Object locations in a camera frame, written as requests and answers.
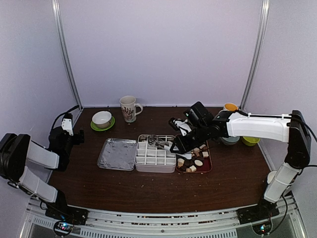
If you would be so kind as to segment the red chocolate tray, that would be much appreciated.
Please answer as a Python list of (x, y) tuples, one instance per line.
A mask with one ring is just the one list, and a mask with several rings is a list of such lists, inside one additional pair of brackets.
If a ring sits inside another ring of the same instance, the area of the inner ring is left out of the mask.
[(211, 153), (209, 143), (206, 141), (199, 147), (190, 151), (191, 159), (186, 159), (184, 155), (176, 155), (175, 169), (179, 173), (199, 173), (204, 174), (212, 170)]

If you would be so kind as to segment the white metal tongs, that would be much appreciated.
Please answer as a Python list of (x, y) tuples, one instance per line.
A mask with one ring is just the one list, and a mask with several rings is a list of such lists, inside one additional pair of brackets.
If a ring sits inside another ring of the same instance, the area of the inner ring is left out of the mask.
[(178, 148), (173, 144), (171, 141), (165, 141), (162, 138), (158, 137), (157, 135), (150, 135), (147, 138), (148, 144), (151, 146), (155, 146), (159, 149), (164, 149), (172, 154), (182, 156), (187, 160), (192, 159), (192, 154), (190, 152), (181, 154)]

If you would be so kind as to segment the lilac tin box with dividers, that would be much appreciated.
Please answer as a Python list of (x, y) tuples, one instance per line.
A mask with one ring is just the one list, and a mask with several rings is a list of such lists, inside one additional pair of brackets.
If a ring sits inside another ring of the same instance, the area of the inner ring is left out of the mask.
[(147, 173), (173, 173), (176, 167), (176, 155), (169, 149), (150, 145), (149, 136), (141, 134), (138, 137), (134, 159), (136, 170)]

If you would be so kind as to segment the lilac bunny tin lid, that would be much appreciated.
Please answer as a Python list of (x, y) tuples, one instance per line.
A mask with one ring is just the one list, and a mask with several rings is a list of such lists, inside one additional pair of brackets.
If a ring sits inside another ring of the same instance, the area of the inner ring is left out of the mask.
[(101, 169), (132, 171), (136, 150), (136, 140), (108, 138), (100, 152), (97, 166)]

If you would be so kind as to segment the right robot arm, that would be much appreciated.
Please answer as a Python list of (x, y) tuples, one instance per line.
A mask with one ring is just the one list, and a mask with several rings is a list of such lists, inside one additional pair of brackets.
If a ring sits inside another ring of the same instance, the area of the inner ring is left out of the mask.
[(201, 102), (184, 112), (185, 119), (171, 118), (169, 125), (180, 134), (175, 137), (170, 151), (185, 154), (207, 140), (229, 137), (260, 139), (260, 148), (275, 171), (268, 176), (262, 202), (254, 207), (254, 215), (264, 219), (289, 190), (293, 182), (310, 165), (312, 142), (317, 135), (307, 125), (302, 113), (261, 115), (239, 109), (221, 110), (213, 115)]

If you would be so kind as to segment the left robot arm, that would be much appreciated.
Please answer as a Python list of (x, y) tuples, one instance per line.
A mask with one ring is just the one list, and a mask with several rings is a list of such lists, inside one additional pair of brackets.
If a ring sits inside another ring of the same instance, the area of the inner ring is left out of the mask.
[(84, 131), (73, 131), (72, 111), (78, 108), (76, 105), (57, 116), (62, 119), (61, 125), (52, 125), (48, 148), (31, 140), (28, 134), (7, 133), (0, 141), (0, 176), (10, 186), (37, 196), (60, 220), (71, 216), (71, 207), (64, 193), (40, 179), (26, 163), (31, 162), (51, 171), (66, 171), (73, 146), (84, 143)]

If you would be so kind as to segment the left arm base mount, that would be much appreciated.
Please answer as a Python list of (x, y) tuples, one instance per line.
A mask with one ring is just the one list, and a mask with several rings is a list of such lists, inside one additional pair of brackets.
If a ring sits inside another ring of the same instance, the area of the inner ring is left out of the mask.
[(53, 232), (58, 237), (65, 237), (70, 235), (72, 230), (77, 225), (85, 225), (89, 211), (82, 208), (69, 207), (67, 213), (62, 213), (54, 208), (47, 208), (45, 215), (47, 217), (56, 219), (53, 225)]

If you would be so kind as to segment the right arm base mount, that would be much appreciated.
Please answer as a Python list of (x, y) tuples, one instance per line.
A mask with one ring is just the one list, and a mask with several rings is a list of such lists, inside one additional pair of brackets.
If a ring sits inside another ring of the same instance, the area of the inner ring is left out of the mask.
[(262, 209), (258, 205), (237, 210), (237, 216), (241, 225), (250, 223), (255, 234), (264, 236), (273, 230), (272, 218), (279, 215), (277, 208)]

